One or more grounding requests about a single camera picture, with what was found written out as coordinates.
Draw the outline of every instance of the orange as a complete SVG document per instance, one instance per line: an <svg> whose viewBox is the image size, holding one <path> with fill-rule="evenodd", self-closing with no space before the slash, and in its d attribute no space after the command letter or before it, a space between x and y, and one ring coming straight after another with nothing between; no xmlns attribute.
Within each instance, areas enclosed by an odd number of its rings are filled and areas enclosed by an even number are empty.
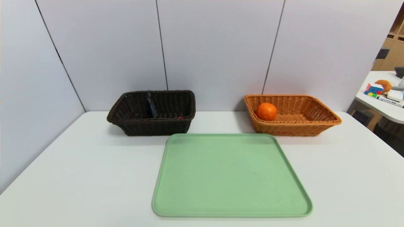
<svg viewBox="0 0 404 227"><path fill-rule="evenodd" d="M261 103L258 106L257 112L255 113L257 117L264 121L273 121L276 118L276 106L270 103Z"/></svg>

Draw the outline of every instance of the green tray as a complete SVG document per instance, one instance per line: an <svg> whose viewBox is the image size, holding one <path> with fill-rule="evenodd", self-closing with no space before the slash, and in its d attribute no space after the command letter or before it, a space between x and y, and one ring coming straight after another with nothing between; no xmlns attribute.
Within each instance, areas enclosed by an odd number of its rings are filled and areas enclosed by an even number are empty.
<svg viewBox="0 0 404 227"><path fill-rule="evenodd" d="M302 217L309 196L267 134L175 134L152 206L166 217Z"/></svg>

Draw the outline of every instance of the light brown wicker basket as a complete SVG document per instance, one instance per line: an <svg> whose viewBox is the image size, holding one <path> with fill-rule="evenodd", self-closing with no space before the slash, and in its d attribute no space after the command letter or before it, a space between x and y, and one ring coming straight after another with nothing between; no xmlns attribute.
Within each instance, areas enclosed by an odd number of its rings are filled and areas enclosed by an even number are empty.
<svg viewBox="0 0 404 227"><path fill-rule="evenodd" d="M322 131L341 124L341 119L318 99L309 95L246 95L254 130L278 136L316 136ZM261 103L276 106L274 121L260 120L255 112Z"/></svg>

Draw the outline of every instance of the brown wicker basket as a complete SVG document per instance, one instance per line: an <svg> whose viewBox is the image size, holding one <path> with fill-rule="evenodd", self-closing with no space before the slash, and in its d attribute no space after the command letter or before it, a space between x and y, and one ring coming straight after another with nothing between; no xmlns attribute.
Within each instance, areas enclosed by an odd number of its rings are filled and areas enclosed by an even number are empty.
<svg viewBox="0 0 404 227"><path fill-rule="evenodd" d="M341 119L318 99L309 95L246 95L254 130L278 136L316 136L322 131L341 124ZM255 112L261 103L276 106L274 121L260 120Z"/></svg>
<svg viewBox="0 0 404 227"><path fill-rule="evenodd" d="M148 113L148 92L156 106L157 118ZM161 136L186 133L194 116L195 95L190 90L136 91L124 93L118 99L107 121L128 136Z"/></svg>

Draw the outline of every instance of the white desk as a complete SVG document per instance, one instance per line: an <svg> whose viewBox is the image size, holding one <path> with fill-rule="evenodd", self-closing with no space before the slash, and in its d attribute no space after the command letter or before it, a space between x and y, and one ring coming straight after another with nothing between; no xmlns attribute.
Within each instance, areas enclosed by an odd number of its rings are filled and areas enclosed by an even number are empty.
<svg viewBox="0 0 404 227"><path fill-rule="evenodd" d="M0 226L404 226L404 159L337 114L343 123L317 137L276 137L313 202L305 218L161 218L151 201L168 137L127 137L107 112L89 112L0 195ZM246 112L197 112L189 132L253 129Z"/></svg>
<svg viewBox="0 0 404 227"><path fill-rule="evenodd" d="M376 110L385 118L393 122L404 124L404 108L383 102L363 93L366 90L368 83L374 83L378 80L388 80L392 86L398 86L398 83L400 82L400 78L396 77L396 72L394 71L370 71L360 90L356 94L355 101L359 101L367 107Z"/></svg>

